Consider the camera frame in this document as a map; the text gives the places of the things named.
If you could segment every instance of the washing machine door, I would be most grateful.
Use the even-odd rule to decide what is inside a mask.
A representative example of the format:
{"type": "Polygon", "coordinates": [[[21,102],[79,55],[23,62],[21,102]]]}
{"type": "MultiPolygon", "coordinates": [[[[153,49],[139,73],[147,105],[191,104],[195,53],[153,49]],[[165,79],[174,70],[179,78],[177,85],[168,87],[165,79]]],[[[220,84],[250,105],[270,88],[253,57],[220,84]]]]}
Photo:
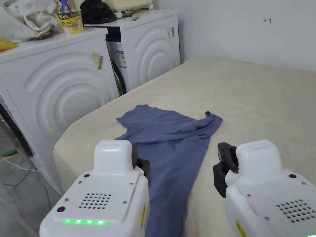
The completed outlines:
{"type": "Polygon", "coordinates": [[[125,81],[124,81],[122,73],[119,70],[119,67],[116,65],[116,63],[113,60],[111,60],[111,61],[112,61],[112,67],[113,67],[113,71],[114,71],[116,85],[118,87],[118,92],[121,96],[121,95],[126,94],[125,81]]]}

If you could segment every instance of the mattress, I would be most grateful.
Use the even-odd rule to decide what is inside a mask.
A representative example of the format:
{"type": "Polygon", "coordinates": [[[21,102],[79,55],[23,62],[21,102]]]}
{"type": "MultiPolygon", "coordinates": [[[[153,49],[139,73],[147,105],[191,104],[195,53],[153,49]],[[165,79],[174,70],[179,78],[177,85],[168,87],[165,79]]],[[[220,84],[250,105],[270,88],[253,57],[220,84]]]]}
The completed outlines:
{"type": "Polygon", "coordinates": [[[316,185],[316,73],[281,69],[224,58],[196,58],[106,104],[75,122],[60,138],[54,159],[64,190],[85,170],[102,139],[126,132],[117,117],[148,104],[202,119],[204,112],[223,118],[211,137],[189,196],[184,236],[234,236],[224,199],[213,183],[217,144],[269,139],[283,166],[316,185]]]}

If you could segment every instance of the yellow bag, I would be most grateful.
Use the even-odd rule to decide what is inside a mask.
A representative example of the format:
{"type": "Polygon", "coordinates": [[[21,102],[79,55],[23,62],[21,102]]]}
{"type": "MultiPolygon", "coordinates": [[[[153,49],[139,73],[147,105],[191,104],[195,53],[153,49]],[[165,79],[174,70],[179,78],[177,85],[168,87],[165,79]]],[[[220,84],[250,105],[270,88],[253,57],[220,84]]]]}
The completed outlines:
{"type": "Polygon", "coordinates": [[[11,43],[10,41],[7,41],[6,39],[0,39],[0,51],[13,49],[18,46],[19,46],[18,44],[11,43]]]}

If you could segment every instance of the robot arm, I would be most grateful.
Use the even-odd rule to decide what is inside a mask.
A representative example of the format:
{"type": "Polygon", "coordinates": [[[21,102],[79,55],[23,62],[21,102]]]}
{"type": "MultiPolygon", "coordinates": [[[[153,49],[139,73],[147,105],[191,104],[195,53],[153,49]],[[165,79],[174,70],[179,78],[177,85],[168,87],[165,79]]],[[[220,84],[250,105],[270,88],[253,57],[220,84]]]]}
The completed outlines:
{"type": "Polygon", "coordinates": [[[236,236],[316,237],[316,187],[282,168],[272,142],[237,148],[219,143],[218,152],[214,185],[226,198],[227,218],[236,236]]]}
{"type": "Polygon", "coordinates": [[[144,237],[149,215],[149,162],[130,142],[103,140],[94,169],[72,184],[42,221],[40,237],[144,237]]]}

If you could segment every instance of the dryer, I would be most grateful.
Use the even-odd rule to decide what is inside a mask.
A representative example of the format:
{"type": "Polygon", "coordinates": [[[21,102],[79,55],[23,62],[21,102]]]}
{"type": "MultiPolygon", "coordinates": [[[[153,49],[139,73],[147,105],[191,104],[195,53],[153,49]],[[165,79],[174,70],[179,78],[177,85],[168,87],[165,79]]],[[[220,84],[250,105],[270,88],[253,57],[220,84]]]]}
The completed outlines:
{"type": "Polygon", "coordinates": [[[0,96],[38,168],[60,193],[55,143],[72,123],[119,96],[107,33],[62,33],[0,54],[0,96]]]}
{"type": "Polygon", "coordinates": [[[127,92],[180,64],[178,10],[145,10],[135,15],[139,15],[136,21],[126,17],[85,25],[108,29],[110,57],[127,92]]]}

